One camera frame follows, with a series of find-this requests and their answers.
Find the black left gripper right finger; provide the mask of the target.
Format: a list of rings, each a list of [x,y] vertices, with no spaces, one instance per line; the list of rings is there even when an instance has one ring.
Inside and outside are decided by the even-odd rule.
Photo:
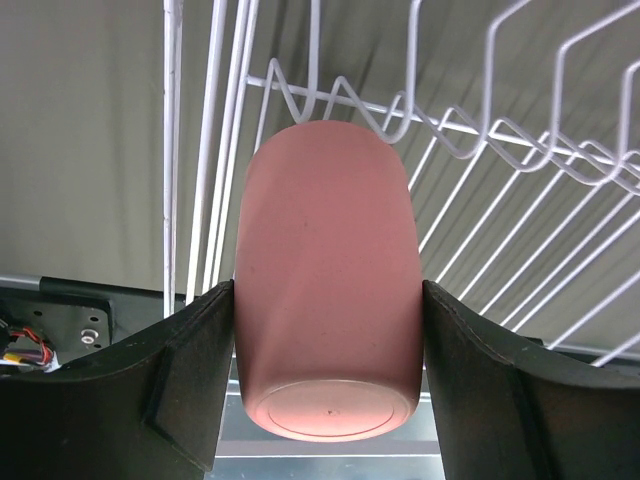
[[[446,478],[638,478],[638,378],[547,350],[431,281],[423,318]]]

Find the pink plastic tumbler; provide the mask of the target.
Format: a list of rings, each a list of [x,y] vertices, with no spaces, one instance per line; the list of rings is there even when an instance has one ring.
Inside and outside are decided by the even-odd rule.
[[[403,425],[421,388],[422,267],[396,151],[334,120],[266,141],[246,174],[234,302],[241,397],[257,425],[311,442]]]

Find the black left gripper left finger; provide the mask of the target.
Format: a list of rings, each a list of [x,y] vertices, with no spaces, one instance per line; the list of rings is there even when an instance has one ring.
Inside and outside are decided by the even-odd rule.
[[[233,349],[222,282],[174,315],[51,372],[1,380],[5,479],[201,479]]]

